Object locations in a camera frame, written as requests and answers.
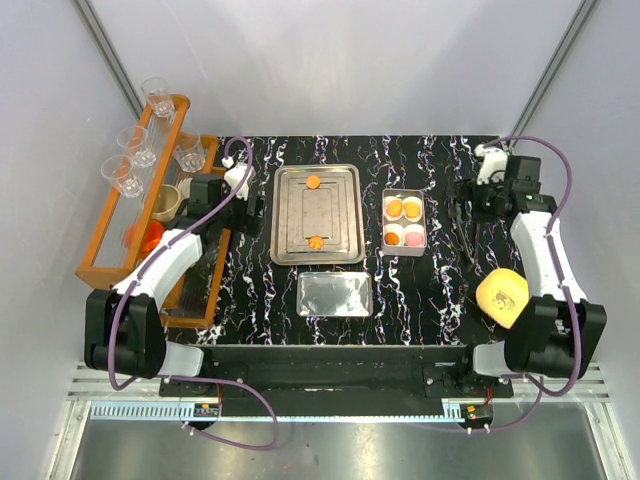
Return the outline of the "yellow sandwich cookie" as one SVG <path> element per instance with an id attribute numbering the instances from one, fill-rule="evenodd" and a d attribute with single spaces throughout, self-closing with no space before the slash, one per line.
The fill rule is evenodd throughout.
<path id="1" fill-rule="evenodd" d="M 404 214 L 408 219 L 419 219 L 421 216 L 421 206 L 414 201 L 405 201 L 403 203 Z"/>
<path id="2" fill-rule="evenodd" d="M 398 218 L 403 214 L 403 202 L 392 198 L 385 206 L 385 215 L 391 218 Z"/>

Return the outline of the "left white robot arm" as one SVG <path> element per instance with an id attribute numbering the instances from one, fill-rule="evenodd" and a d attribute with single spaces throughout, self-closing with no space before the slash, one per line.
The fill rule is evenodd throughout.
<path id="1" fill-rule="evenodd" d="M 196 396 L 215 386 L 216 372 L 198 347 L 170 342 L 160 319 L 163 304 L 222 229 L 255 231 L 263 201 L 251 183 L 252 167 L 239 163 L 222 175 L 199 174 L 159 243 L 124 280 L 95 289 L 85 307 L 87 367 L 130 379 L 181 376 Z"/>

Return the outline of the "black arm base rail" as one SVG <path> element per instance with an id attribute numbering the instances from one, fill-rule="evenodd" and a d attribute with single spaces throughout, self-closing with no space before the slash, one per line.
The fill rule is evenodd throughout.
<path id="1" fill-rule="evenodd" d="M 445 399 L 509 399 L 463 346 L 212 346 L 203 375 L 253 387 L 287 417 L 442 416 Z"/>

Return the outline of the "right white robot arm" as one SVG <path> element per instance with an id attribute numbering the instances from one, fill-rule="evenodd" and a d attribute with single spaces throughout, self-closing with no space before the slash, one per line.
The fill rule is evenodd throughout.
<path id="1" fill-rule="evenodd" d="M 476 178 L 457 182 L 459 211 L 478 223 L 503 220 L 519 251 L 529 298 L 505 339 L 474 347 L 472 362 L 454 371 L 466 396 L 486 389 L 490 377 L 538 374 L 583 377 L 607 323 L 603 306 L 579 287 L 560 236 L 555 199 L 541 191 L 541 161 L 490 147 L 477 154 Z"/>

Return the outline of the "silver tin lid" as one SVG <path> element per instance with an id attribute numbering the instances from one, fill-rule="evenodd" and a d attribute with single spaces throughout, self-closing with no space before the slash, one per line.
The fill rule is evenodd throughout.
<path id="1" fill-rule="evenodd" d="M 369 317 L 371 276 L 365 272 L 304 272 L 297 280 L 296 312 L 301 317 Z"/>

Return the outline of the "orange chocolate chip cookie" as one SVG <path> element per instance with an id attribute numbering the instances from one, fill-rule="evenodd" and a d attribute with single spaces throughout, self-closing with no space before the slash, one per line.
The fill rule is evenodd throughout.
<path id="1" fill-rule="evenodd" d="M 398 246 L 401 244 L 401 236 L 389 231 L 384 235 L 384 242 L 387 246 Z"/>

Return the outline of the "pink sandwich cookie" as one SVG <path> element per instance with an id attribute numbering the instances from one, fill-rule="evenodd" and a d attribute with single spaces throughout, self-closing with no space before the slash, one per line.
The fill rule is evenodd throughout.
<path id="1" fill-rule="evenodd" d="M 424 244 L 424 235 L 418 231 L 410 231 L 405 234 L 405 243 L 409 247 L 421 247 Z"/>

